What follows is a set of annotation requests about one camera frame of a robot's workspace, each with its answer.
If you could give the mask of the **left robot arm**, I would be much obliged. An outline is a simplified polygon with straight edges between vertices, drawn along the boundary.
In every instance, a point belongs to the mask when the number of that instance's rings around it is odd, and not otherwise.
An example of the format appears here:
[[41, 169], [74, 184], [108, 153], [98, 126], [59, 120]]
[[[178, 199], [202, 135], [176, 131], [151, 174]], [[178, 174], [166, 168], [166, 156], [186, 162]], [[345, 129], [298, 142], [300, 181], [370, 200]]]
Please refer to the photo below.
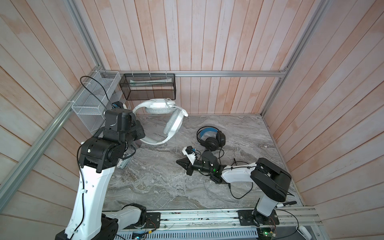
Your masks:
[[57, 240], [113, 240], [122, 229], [143, 227], [146, 207], [129, 204], [117, 212], [103, 212], [110, 179], [119, 160], [136, 140], [145, 137], [136, 115], [127, 109], [105, 112], [105, 126], [78, 149], [79, 188], [69, 224]]

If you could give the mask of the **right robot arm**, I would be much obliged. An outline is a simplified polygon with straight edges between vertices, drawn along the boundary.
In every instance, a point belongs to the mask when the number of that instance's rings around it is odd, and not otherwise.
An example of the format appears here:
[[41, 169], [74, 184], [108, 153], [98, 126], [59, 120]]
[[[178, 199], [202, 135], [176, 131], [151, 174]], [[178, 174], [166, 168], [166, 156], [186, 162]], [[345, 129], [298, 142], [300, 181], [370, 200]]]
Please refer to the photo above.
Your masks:
[[215, 184], [246, 182], [256, 184], [264, 193], [256, 205], [255, 217], [270, 217], [276, 206], [286, 201], [292, 181], [291, 175], [266, 158], [259, 158], [256, 162], [241, 165], [221, 165], [219, 159], [211, 152], [204, 151], [200, 157], [190, 146], [183, 149], [185, 157], [176, 163], [191, 176], [193, 172], [200, 172], [209, 177]]

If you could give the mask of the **white headphones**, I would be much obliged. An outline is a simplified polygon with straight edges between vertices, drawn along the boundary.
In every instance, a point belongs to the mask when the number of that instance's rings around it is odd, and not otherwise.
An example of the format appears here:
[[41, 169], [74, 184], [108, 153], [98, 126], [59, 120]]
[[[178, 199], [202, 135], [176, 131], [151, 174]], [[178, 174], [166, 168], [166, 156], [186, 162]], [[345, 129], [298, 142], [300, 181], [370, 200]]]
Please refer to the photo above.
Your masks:
[[179, 131], [184, 117], [188, 117], [189, 115], [185, 109], [177, 106], [176, 102], [169, 98], [144, 101], [133, 109], [133, 113], [136, 114], [137, 110], [141, 108], [145, 108], [145, 111], [152, 115], [172, 114], [163, 131], [164, 134], [167, 135], [164, 140], [157, 142], [148, 136], [141, 139], [143, 143], [154, 146], [161, 145], [169, 141]]

